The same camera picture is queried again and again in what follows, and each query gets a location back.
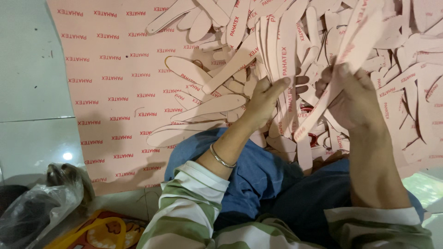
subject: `lap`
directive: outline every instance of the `lap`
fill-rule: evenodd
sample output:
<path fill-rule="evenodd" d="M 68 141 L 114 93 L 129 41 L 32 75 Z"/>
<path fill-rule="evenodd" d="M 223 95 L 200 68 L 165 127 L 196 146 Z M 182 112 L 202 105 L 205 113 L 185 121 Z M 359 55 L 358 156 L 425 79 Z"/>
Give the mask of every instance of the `lap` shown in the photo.
<path fill-rule="evenodd" d="M 204 131 L 179 143 L 171 154 L 165 180 L 174 178 L 176 167 L 196 160 L 225 130 Z M 297 164 L 287 164 L 249 140 L 229 181 L 216 230 L 254 221 L 266 212 L 287 223 L 301 240 L 335 247 L 323 210 L 351 206 L 348 159 L 304 177 Z M 420 202 L 411 193 L 409 197 L 423 220 Z"/>

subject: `striped sleeve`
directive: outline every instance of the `striped sleeve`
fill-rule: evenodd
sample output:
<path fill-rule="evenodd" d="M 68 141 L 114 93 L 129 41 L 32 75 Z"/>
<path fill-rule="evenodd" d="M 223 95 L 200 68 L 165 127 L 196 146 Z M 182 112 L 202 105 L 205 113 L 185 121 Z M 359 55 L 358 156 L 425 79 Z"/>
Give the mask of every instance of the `striped sleeve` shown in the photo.
<path fill-rule="evenodd" d="M 174 175 L 162 183 L 159 210 L 137 249 L 206 248 L 214 243 L 214 221 L 229 181 L 193 161 L 176 168 Z"/>
<path fill-rule="evenodd" d="M 373 209 L 340 207 L 324 210 L 331 236 L 343 249 L 434 249 L 413 207 Z"/>

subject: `fingernail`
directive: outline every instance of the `fingernail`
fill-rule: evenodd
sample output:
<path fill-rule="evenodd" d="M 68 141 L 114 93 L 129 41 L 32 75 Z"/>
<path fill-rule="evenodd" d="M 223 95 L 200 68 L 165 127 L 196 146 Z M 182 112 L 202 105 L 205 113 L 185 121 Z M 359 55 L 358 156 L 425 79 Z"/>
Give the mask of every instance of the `fingernail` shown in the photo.
<path fill-rule="evenodd" d="M 289 77 L 284 77 L 283 81 L 284 81 L 285 84 L 291 83 L 291 79 Z"/>
<path fill-rule="evenodd" d="M 340 73 L 340 76 L 344 77 L 348 74 L 349 71 L 349 66 L 347 63 L 343 63 L 342 66 L 340 67 L 340 70 L 338 71 L 338 73 Z"/>

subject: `plastic bag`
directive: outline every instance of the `plastic bag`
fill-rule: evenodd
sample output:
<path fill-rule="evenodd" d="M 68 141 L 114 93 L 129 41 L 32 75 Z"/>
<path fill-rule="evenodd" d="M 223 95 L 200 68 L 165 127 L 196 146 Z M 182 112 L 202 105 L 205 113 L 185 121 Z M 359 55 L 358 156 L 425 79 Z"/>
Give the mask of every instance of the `plastic bag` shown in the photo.
<path fill-rule="evenodd" d="M 50 164 L 47 185 L 37 184 L 22 194 L 0 217 L 0 249 L 34 248 L 82 203 L 84 185 L 81 170 L 75 166 Z M 90 199 L 89 190 L 85 193 L 85 199 Z"/>

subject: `bracelet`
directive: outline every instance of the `bracelet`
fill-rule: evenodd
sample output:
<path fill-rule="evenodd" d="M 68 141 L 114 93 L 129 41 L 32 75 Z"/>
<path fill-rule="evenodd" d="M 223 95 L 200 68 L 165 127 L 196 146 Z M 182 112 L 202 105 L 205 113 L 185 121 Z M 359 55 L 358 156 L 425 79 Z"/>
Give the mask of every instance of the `bracelet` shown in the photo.
<path fill-rule="evenodd" d="M 212 155 L 215 157 L 215 159 L 217 159 L 217 161 L 219 162 L 219 163 L 221 163 L 221 164 L 223 164 L 223 166 L 225 166 L 225 167 L 228 167 L 228 168 L 234 168 L 237 164 L 236 163 L 234 163 L 234 165 L 229 165 L 229 164 L 227 164 L 227 163 L 225 163 L 222 159 L 220 159 L 220 157 L 218 157 L 218 155 L 215 153 L 215 151 L 214 151 L 214 149 L 212 148 L 212 145 L 213 144 L 211 144 L 210 146 L 209 146 L 209 149 L 211 149 L 211 152 L 212 152 Z"/>

